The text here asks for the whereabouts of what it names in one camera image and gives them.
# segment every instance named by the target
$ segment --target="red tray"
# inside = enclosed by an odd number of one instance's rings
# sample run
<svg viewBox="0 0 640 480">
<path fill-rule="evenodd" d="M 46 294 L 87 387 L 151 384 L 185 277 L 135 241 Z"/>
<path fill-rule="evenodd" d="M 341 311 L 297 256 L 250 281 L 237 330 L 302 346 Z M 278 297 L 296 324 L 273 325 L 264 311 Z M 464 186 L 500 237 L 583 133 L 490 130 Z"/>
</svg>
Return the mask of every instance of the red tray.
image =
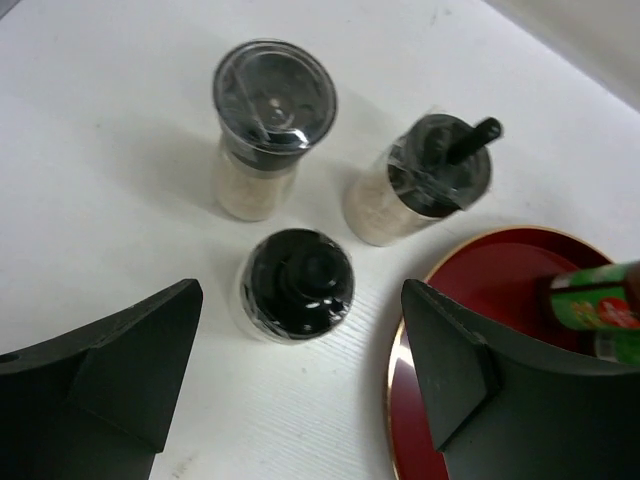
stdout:
<svg viewBox="0 0 640 480">
<path fill-rule="evenodd" d="M 434 267 L 425 282 L 482 315 L 577 351 L 575 332 L 540 318 L 535 281 L 608 263 L 605 255 L 569 235 L 513 227 L 464 243 Z M 389 435 L 398 480 L 448 480 L 444 457 L 433 450 L 402 321 L 391 350 L 387 385 Z"/>
</svg>

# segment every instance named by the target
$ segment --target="round container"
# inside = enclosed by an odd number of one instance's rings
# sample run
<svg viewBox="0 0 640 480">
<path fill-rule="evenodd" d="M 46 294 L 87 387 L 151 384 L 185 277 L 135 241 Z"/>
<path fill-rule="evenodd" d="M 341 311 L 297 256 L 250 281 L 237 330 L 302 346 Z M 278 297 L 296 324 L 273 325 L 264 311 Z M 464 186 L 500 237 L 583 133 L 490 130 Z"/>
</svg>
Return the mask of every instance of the round container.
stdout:
<svg viewBox="0 0 640 480">
<path fill-rule="evenodd" d="M 457 165 L 446 162 L 446 152 L 472 130 L 444 114 L 416 122 L 348 190 L 351 230 L 382 247 L 471 206 L 489 187 L 489 152 L 483 147 Z"/>
<path fill-rule="evenodd" d="M 213 100 L 222 128 L 216 197 L 237 218 L 264 220 L 288 197 L 300 158 L 333 125 L 333 82 L 304 50 L 255 40 L 222 59 Z"/>
<path fill-rule="evenodd" d="M 312 230 L 283 230 L 263 240 L 241 266 L 231 312 L 250 336 L 294 344 L 338 326 L 353 293 L 353 270 L 337 243 Z"/>
</svg>

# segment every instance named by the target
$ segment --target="black cap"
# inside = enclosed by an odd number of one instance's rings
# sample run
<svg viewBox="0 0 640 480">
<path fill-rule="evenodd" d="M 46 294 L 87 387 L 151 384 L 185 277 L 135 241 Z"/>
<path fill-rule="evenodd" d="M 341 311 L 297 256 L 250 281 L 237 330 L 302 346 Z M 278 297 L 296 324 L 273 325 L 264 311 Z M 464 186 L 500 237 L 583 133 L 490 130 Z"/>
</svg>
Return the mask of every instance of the black cap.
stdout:
<svg viewBox="0 0 640 480">
<path fill-rule="evenodd" d="M 346 254 L 330 238 L 291 229 L 256 247 L 243 285 L 243 303 L 254 321 L 277 337 L 309 340 L 344 320 L 354 276 Z"/>
<path fill-rule="evenodd" d="M 491 181 L 491 157 L 482 147 L 468 160 L 448 165 L 450 146 L 473 131 L 445 114 L 418 120 L 389 156 L 389 181 L 402 202 L 420 215 L 444 218 L 478 200 Z"/>
<path fill-rule="evenodd" d="M 218 65 L 213 100 L 229 150 L 252 168 L 294 164 L 333 125 L 331 77 L 309 53 L 280 40 L 253 40 Z"/>
</svg>

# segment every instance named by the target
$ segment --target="white tabletop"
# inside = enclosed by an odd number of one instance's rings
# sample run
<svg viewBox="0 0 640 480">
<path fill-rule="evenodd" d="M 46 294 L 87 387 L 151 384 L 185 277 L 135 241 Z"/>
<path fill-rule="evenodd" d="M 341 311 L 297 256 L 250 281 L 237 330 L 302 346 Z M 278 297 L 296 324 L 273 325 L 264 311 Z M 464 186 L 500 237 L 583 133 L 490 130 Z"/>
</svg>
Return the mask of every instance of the white tabletop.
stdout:
<svg viewBox="0 0 640 480">
<path fill-rule="evenodd" d="M 273 219 L 214 206 L 212 71 L 277 37 L 338 87 L 328 138 Z M 0 352 L 127 307 L 182 278 L 205 304 L 153 480 L 390 479 L 383 410 L 404 278 L 474 233 L 540 224 L 637 258 L 640 116 L 479 0 L 23 0 L 0 22 Z M 394 247 L 362 244 L 345 187 L 426 111 L 499 118 L 490 193 Z M 227 292 L 286 227 L 352 255 L 352 313 L 300 347 L 242 337 Z"/>
</svg>

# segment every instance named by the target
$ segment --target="green label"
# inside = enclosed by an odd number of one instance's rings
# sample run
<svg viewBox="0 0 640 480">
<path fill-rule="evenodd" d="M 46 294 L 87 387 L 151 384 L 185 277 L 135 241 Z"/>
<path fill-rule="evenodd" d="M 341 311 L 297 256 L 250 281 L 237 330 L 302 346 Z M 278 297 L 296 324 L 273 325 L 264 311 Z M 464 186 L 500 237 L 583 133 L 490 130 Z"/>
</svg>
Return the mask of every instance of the green label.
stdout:
<svg viewBox="0 0 640 480">
<path fill-rule="evenodd" d="M 606 265 L 604 267 L 580 270 L 578 272 L 558 275 L 551 282 L 551 289 L 567 287 L 584 287 L 598 283 L 621 282 L 627 273 L 631 263 L 620 265 Z"/>
<path fill-rule="evenodd" d="M 551 308 L 564 326 L 574 330 L 640 327 L 622 287 L 552 293 Z"/>
</svg>

